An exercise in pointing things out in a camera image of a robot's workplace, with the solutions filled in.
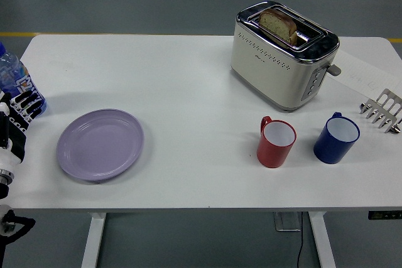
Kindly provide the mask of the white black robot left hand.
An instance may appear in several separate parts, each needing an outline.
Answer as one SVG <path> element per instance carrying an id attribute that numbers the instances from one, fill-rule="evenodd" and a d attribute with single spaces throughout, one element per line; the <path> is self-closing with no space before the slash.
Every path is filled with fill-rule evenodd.
<path id="1" fill-rule="evenodd" d="M 37 92 L 27 91 L 12 97 L 1 92 L 1 169 L 11 171 L 24 160 L 26 132 L 41 114 Z"/>

